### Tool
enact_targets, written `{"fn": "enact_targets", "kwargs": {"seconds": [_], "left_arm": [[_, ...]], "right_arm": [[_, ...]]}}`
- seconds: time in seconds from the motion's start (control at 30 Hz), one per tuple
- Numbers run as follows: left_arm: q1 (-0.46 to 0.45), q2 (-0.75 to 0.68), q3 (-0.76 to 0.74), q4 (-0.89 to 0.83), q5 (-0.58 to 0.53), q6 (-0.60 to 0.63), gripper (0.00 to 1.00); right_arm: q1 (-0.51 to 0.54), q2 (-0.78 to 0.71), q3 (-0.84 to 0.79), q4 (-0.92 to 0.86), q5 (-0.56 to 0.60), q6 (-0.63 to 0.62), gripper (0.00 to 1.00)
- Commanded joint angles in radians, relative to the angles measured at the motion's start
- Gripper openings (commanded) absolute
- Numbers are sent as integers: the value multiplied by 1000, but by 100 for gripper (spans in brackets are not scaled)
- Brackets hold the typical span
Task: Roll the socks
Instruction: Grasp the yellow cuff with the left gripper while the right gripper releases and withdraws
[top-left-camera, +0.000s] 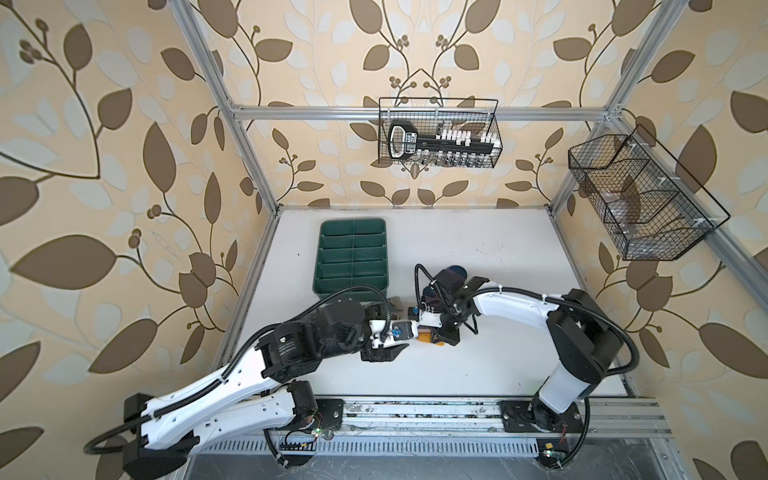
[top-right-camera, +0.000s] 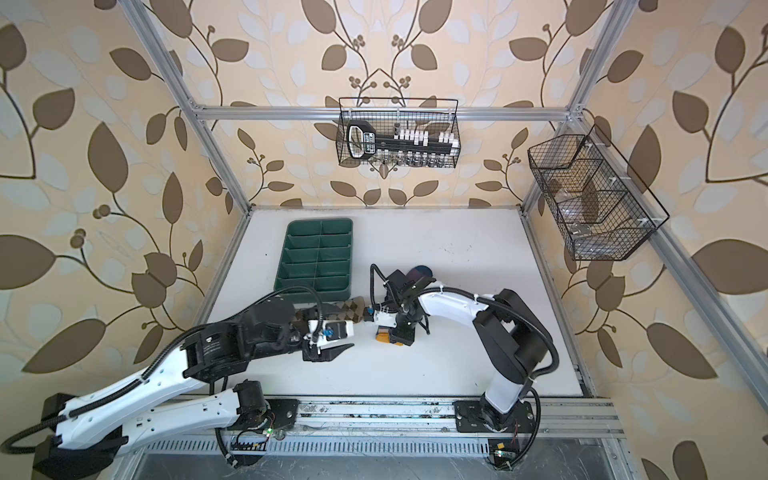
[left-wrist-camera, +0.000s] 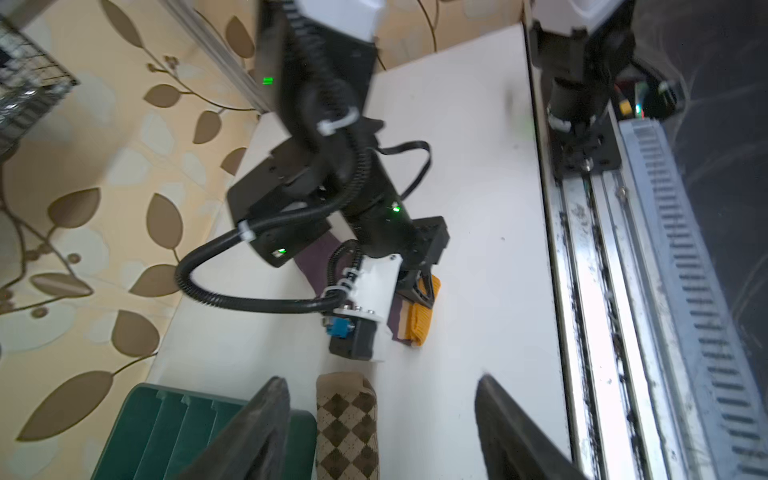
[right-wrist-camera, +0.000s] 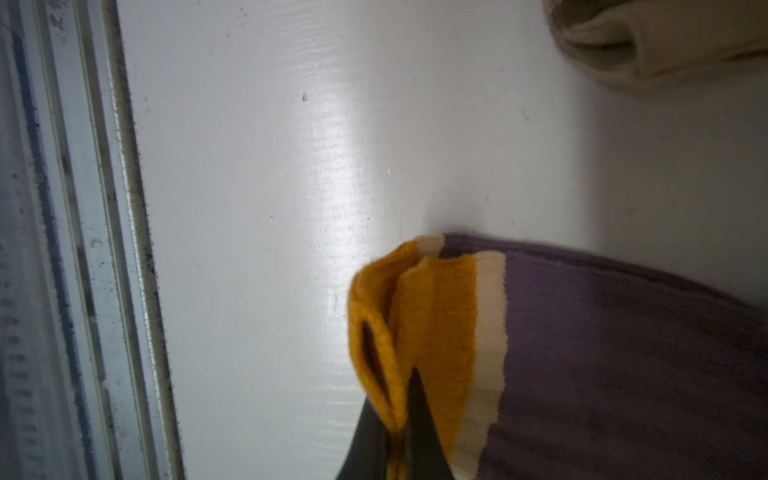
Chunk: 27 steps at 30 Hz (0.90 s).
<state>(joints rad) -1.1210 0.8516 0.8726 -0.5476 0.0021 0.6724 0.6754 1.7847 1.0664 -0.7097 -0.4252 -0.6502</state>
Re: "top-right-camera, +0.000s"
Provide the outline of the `beige brown argyle sock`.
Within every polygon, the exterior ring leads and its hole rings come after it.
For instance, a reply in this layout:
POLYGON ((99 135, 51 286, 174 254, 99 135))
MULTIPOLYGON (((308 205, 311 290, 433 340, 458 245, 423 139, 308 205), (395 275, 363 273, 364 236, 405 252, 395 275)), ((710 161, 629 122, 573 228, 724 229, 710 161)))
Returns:
MULTIPOLYGON (((351 321, 353 323, 372 322, 373 310, 362 297, 354 297, 345 301, 327 303, 323 302, 321 309, 324 318, 328 321, 351 321)), ((317 319, 317 306, 299 309, 296 312, 297 321, 309 321, 317 319)))

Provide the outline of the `green plastic divided tray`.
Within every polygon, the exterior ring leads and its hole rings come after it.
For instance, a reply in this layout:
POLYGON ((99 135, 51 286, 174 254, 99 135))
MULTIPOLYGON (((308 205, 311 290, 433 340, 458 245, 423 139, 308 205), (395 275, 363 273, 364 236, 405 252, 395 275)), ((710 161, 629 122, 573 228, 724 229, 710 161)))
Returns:
POLYGON ((274 288, 290 288, 294 303, 341 302, 351 298, 353 221, 295 220, 288 224, 274 288))

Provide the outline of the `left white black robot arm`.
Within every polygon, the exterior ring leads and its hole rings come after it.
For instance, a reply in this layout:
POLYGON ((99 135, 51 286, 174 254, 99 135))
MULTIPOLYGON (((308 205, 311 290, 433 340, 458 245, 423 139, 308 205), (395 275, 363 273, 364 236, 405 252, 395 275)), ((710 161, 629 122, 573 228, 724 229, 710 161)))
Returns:
POLYGON ((230 427, 268 431, 278 414, 256 380, 198 400, 175 397, 222 382, 255 360, 299 352, 328 362, 350 348, 354 323, 338 309, 298 310, 284 299, 256 302, 237 314, 200 325, 171 342, 145 369, 92 394, 56 394, 41 424, 52 430, 34 450, 33 470, 49 479, 84 479, 118 456, 180 433, 230 427))

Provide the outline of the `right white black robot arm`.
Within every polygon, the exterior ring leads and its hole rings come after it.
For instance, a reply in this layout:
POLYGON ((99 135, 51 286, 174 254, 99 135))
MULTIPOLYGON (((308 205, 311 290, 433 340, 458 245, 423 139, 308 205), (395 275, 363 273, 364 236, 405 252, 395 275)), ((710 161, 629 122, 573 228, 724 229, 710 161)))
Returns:
POLYGON ((434 316, 474 329, 496 373, 471 418, 489 431, 515 426, 534 380, 559 367, 551 334, 513 290, 483 296, 440 284, 423 265, 386 276, 373 264, 369 298, 367 312, 378 326, 377 339, 385 343, 412 345, 416 328, 429 332, 434 316))

